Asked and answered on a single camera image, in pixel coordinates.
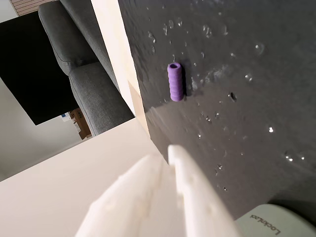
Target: white wall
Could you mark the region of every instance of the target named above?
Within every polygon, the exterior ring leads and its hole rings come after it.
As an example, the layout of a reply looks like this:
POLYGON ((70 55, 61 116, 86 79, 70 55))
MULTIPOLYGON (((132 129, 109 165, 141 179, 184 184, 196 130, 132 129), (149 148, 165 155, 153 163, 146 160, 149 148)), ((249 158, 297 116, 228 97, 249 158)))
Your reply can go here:
POLYGON ((0 79, 0 174, 9 177, 80 142, 71 120, 35 126, 0 79))
MULTIPOLYGON (((0 182, 0 236, 74 236, 92 202, 148 154, 160 155, 134 118, 0 182)), ((175 178, 158 158, 162 179, 140 236, 183 237, 175 178)))
POLYGON ((17 16, 10 0, 0 0, 0 23, 17 16))

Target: water droplet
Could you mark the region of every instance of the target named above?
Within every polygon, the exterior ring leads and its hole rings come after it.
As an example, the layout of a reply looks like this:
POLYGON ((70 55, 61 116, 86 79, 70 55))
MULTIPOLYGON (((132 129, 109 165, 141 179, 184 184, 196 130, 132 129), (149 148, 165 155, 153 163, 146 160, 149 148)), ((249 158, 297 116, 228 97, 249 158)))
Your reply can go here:
POLYGON ((236 101, 237 101, 237 98, 236 98, 235 94, 234 94, 234 93, 232 93, 232 92, 228 94, 228 97, 230 97, 230 98, 231 98, 231 100, 232 100, 232 101, 234 101, 234 102, 236 102, 236 101))
POLYGON ((209 116, 206 116, 205 120, 208 121, 209 123, 212 123, 212 121, 211 121, 211 119, 209 118, 209 116))
POLYGON ((245 78, 247 79, 248 82, 252 81, 252 75, 251 74, 245 75, 245 78))
POLYGON ((257 43, 255 46, 255 53, 260 56, 265 50, 265 46, 263 43, 257 43))
POLYGON ((192 88, 193 90, 196 90, 198 88, 198 85, 194 80, 192 81, 192 88))
POLYGON ((154 35, 150 31, 148 31, 148 38, 152 39, 153 42, 156 43, 156 39, 155 39, 154 35))
POLYGON ((228 32, 227 32, 227 26, 226 25, 224 25, 223 26, 223 35, 228 35, 228 32))
POLYGON ((163 32, 164 32, 165 35, 168 34, 168 27, 167 27, 166 24, 163 25, 163 32))
POLYGON ((173 21, 172 21, 172 20, 169 20, 169 27, 170 27, 170 29, 172 29, 173 26, 174 26, 173 21))
POLYGON ((180 17, 177 18, 177 24, 179 27, 182 26, 182 19, 180 17))
POLYGON ((212 31, 207 25, 203 26, 203 32, 207 38, 210 38, 212 36, 212 31))

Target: dark gray surface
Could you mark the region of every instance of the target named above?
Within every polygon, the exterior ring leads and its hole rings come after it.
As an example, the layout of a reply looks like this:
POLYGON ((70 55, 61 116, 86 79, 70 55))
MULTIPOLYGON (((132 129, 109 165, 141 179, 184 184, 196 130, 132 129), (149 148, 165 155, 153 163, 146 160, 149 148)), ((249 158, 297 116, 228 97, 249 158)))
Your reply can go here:
POLYGON ((234 218, 271 202, 315 224, 316 2, 119 5, 151 138, 165 157, 168 144, 184 146, 234 218), (185 69, 187 98, 178 103, 166 71, 173 54, 185 69))
POLYGON ((69 79, 92 135, 134 118, 101 63, 76 68, 70 72, 69 79))
POLYGON ((88 41, 117 90, 119 90, 118 82, 115 78, 91 0, 61 0, 61 3, 88 41))
POLYGON ((66 75, 76 67, 98 61, 60 1, 40 5, 39 18, 66 75))

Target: gray sofa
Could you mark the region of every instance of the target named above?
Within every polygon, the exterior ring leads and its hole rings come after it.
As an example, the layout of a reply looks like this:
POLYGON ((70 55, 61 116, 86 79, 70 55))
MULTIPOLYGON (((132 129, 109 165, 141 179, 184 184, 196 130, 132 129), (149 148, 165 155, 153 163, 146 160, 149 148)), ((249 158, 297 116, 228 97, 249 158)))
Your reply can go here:
POLYGON ((93 136, 134 118, 119 86, 90 0, 39 6, 39 18, 93 136))

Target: purple foam cylinder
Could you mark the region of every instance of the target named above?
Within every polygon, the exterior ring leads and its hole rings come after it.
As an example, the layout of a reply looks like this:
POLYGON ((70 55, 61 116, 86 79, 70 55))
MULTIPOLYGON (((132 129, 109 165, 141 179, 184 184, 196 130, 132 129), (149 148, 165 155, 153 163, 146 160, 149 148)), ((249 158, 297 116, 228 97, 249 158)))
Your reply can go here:
POLYGON ((175 101, 181 101, 184 97, 182 67, 179 63, 171 63, 168 65, 168 77, 170 87, 170 98, 175 101))

